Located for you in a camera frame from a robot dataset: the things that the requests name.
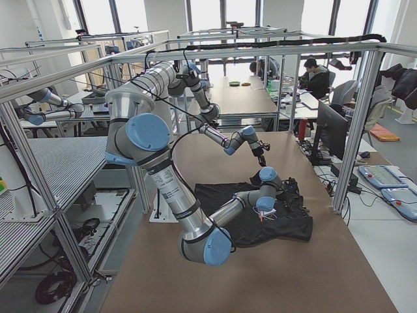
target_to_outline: orange object on floor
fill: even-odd
[[[371,129],[371,134],[380,142],[399,142],[399,137],[388,129],[376,124],[374,128]]]

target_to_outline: red can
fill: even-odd
[[[300,120],[300,126],[298,126],[298,140],[304,140],[306,137],[307,119]]]

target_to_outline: warning label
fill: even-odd
[[[172,166],[159,171],[151,177],[167,203],[174,202],[184,195],[175,178]]]

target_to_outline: computer monitor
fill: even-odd
[[[332,163],[329,158],[322,157],[319,150],[320,139],[329,149],[330,155],[334,155],[340,160],[343,159],[347,130],[347,120],[330,106],[319,102],[317,130],[310,156],[311,163],[313,165],[329,165]]]

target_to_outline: black power adapter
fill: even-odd
[[[330,167],[330,170],[336,177],[339,177],[340,167],[341,163],[332,163],[332,166]],[[347,187],[347,190],[350,192],[354,192],[355,194],[360,194],[362,192],[362,188],[357,187],[357,184],[358,177],[354,173],[351,173],[351,178],[349,179],[349,185]]]

